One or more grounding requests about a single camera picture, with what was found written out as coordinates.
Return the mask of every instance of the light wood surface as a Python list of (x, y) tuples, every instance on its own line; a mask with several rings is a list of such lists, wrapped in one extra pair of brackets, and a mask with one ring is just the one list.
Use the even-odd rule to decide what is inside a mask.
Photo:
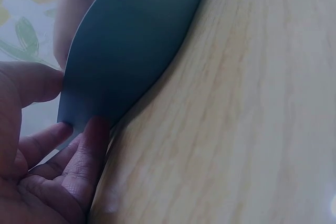
[(336, 0), (203, 0), (153, 90), (91, 223), (336, 222)]

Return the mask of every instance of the hand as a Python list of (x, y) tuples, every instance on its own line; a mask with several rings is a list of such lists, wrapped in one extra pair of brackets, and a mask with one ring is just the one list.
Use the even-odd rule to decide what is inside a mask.
[(61, 83), (61, 72), (38, 63), (0, 63), (0, 223), (85, 222), (108, 146), (109, 123), (92, 119), (68, 147), (38, 166), (72, 134), (72, 127), (58, 123), (19, 139), (21, 109), (55, 98)]
[(58, 0), (54, 25), (54, 55), (64, 69), (72, 39), (94, 0)]

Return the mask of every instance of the green leaf pattern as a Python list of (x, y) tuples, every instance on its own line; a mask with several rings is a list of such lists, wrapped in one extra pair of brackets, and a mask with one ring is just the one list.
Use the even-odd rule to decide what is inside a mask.
[(27, 18), (22, 17), (15, 23), (15, 32), (21, 47), (19, 48), (0, 39), (0, 51), (16, 60), (40, 62), (54, 67), (39, 58), (38, 38), (33, 26)]

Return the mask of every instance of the floral tablecloth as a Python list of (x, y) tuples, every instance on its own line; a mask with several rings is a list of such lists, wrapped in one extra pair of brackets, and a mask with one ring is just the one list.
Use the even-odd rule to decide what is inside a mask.
[[(56, 0), (0, 0), (0, 60), (36, 61), (58, 68), (53, 57)], [(22, 134), (56, 122), (59, 98), (23, 110)]]

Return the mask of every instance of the blue-gray card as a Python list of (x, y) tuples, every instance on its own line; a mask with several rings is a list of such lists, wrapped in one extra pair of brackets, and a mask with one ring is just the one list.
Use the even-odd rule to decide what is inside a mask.
[(72, 41), (58, 121), (114, 126), (179, 50), (200, 0), (96, 0)]

